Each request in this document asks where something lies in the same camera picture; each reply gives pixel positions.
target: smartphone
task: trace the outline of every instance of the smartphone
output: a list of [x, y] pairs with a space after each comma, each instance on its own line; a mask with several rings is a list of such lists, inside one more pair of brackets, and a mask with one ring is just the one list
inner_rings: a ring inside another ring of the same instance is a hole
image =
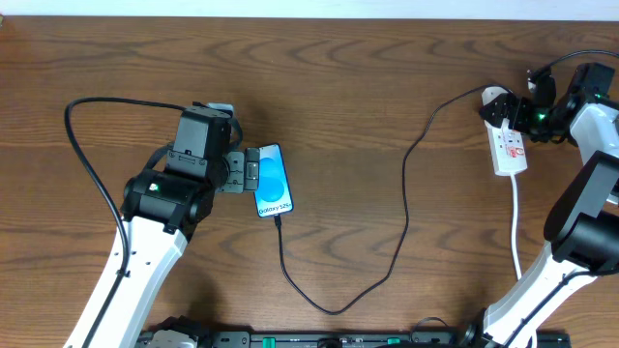
[[292, 212], [292, 196], [279, 144], [260, 148], [258, 189], [253, 193], [261, 218]]

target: brown wooden tabletop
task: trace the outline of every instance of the brown wooden tabletop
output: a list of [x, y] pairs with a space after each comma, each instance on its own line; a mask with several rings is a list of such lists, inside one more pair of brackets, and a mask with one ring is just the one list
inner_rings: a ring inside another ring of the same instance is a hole
[[[404, 224], [400, 170], [431, 111], [582, 48], [615, 49], [613, 23], [9, 17], [0, 29], [0, 345], [61, 346], [103, 270], [114, 222], [63, 125], [71, 100], [113, 96], [233, 103], [245, 146], [278, 142], [295, 201], [288, 271], [327, 308], [382, 277]], [[554, 69], [562, 95], [582, 62]], [[618, 91], [613, 85], [611, 93]], [[493, 174], [474, 95], [436, 117], [408, 162], [411, 223], [394, 273], [326, 316], [286, 283], [277, 231], [251, 194], [215, 199], [148, 317], [186, 315], [256, 331], [409, 330], [471, 320], [514, 285], [511, 186]], [[180, 113], [119, 104], [74, 112], [74, 130], [116, 203]], [[523, 267], [581, 167], [569, 144], [527, 143], [518, 175]], [[619, 277], [568, 299], [544, 324], [574, 347], [616, 347]]]

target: white backdrop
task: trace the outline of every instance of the white backdrop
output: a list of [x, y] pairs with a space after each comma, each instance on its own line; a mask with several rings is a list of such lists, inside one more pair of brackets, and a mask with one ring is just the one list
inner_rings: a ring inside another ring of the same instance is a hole
[[619, 20], [619, 0], [0, 0], [0, 14]]

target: green indicator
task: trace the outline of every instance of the green indicator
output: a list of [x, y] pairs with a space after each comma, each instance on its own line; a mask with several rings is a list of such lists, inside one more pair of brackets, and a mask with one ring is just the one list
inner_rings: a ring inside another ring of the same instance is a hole
[[275, 339], [274, 338], [263, 338], [262, 348], [275, 348]]

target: white power strip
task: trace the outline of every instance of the white power strip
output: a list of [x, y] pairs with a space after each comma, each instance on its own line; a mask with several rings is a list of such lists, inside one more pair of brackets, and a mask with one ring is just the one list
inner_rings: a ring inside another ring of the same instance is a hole
[[[500, 87], [486, 88], [482, 93], [484, 105], [492, 102], [494, 98], [502, 93], [507, 93], [507, 91]], [[486, 124], [487, 137], [490, 141], [494, 174], [510, 176], [524, 171], [527, 165], [526, 156], [524, 155], [524, 143], [522, 142], [520, 132], [508, 128], [508, 119], [503, 119], [500, 129], [491, 126], [486, 121], [484, 123]]]

